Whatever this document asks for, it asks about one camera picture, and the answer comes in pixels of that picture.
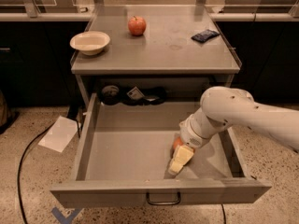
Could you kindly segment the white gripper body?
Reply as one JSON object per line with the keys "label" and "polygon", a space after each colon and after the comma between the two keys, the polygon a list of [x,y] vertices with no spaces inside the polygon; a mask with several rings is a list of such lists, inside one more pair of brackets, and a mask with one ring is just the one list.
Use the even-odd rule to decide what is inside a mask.
{"label": "white gripper body", "polygon": [[210,139],[223,130],[223,124],[210,119],[202,109],[189,115],[179,124],[180,138],[184,145],[192,148],[201,148]]}

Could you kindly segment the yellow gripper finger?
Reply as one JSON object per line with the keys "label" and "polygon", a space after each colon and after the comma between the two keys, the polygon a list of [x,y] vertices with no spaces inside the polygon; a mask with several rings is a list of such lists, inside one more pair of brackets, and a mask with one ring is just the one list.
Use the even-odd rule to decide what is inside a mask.
{"label": "yellow gripper finger", "polygon": [[185,145],[177,146],[170,161],[168,173],[170,175],[177,175],[193,155],[194,151],[192,148]]}

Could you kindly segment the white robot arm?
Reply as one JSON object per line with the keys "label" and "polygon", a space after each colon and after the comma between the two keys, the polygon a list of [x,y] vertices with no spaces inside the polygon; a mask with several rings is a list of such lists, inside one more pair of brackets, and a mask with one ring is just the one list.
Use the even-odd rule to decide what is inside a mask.
{"label": "white robot arm", "polygon": [[245,90],[216,86],[204,91],[200,108],[179,124],[168,173],[179,174],[197,148],[234,125],[248,127],[299,151],[298,111],[259,104]]}

